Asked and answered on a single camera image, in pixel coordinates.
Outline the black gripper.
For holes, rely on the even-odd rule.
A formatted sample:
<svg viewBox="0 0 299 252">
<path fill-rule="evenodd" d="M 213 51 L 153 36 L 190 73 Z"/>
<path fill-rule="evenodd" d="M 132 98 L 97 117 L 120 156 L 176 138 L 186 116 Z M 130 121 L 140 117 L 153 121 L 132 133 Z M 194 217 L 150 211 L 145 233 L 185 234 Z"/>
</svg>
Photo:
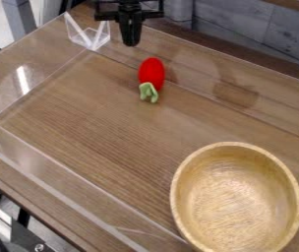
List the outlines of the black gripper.
<svg viewBox="0 0 299 252">
<path fill-rule="evenodd" d="M 156 2 L 157 8 L 144 10 L 141 8 L 144 2 Z M 94 19 L 97 21 L 118 21 L 121 38 L 126 46 L 136 45 L 140 41 L 142 20 L 164 17 L 164 0 L 94 0 L 93 4 L 95 9 Z M 103 11 L 103 4 L 114 4 L 116 10 Z"/>
</svg>

